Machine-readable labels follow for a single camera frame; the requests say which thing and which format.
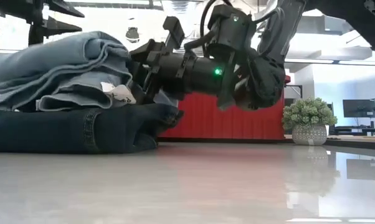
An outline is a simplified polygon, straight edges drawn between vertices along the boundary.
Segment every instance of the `jeans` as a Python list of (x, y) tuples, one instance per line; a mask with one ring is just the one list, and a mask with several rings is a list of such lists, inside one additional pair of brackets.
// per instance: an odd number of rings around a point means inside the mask
[(73, 111), (0, 111), (0, 152), (109, 154), (155, 149), (183, 115), (164, 104)]

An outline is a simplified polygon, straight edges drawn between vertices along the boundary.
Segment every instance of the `red panel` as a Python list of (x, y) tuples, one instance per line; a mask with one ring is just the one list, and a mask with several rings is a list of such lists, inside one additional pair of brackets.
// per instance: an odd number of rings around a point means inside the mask
[(257, 111), (243, 111), (235, 106), (227, 111), (219, 111), (215, 97), (194, 93), (180, 102), (179, 109), (185, 111), (184, 118), (163, 137), (283, 139), (283, 99), (284, 97), (281, 97), (273, 107)]

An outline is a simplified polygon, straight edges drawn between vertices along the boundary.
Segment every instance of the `potted plant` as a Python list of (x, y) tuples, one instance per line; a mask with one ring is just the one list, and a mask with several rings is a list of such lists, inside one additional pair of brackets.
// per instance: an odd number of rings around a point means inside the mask
[(297, 100), (283, 110), (283, 127), (293, 129), (296, 144), (319, 146), (326, 142), (326, 125), (337, 123), (337, 117), (321, 98)]

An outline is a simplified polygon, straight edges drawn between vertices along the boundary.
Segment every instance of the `glossy tabletop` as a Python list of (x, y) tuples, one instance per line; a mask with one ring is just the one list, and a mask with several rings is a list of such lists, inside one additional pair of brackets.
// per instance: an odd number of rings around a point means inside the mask
[(375, 222), (375, 151), (164, 143), (127, 156), (0, 154), (0, 224)]

